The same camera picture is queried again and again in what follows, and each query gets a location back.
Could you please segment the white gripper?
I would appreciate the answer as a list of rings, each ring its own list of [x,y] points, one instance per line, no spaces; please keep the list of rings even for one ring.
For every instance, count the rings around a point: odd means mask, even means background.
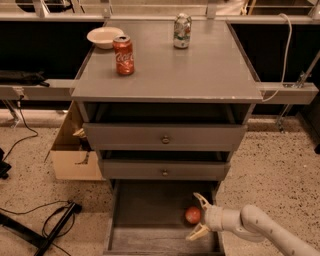
[[[198,199],[201,208],[203,209],[203,222],[198,223],[195,228],[186,237],[188,241],[195,241],[206,236],[209,231],[222,231],[222,215],[223,208],[211,205],[207,199],[198,192],[193,193]]]

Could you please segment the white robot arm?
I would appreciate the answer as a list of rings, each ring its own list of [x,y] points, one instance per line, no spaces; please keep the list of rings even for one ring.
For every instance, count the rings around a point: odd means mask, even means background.
[[[186,237],[189,241],[209,232],[231,232],[237,237],[262,242],[268,239],[284,256],[320,256],[320,252],[272,220],[254,205],[234,210],[210,204],[200,193],[193,195],[203,210],[203,223],[198,223]]]

